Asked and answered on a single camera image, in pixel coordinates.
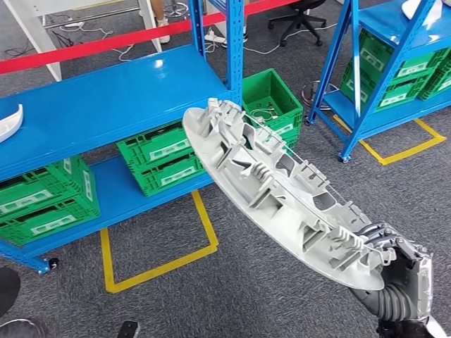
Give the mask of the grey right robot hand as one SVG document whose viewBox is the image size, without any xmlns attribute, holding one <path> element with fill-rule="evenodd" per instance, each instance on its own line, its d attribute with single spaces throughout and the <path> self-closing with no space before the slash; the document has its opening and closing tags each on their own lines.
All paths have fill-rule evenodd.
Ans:
<svg viewBox="0 0 451 338">
<path fill-rule="evenodd" d="M 351 289 L 369 312 L 381 320 L 400 322 L 425 320 L 433 300 L 432 255 L 388 223 L 366 225 L 358 232 L 375 249 L 394 249 L 396 258 L 381 275 L 384 288 L 378 291 Z"/>
</svg>

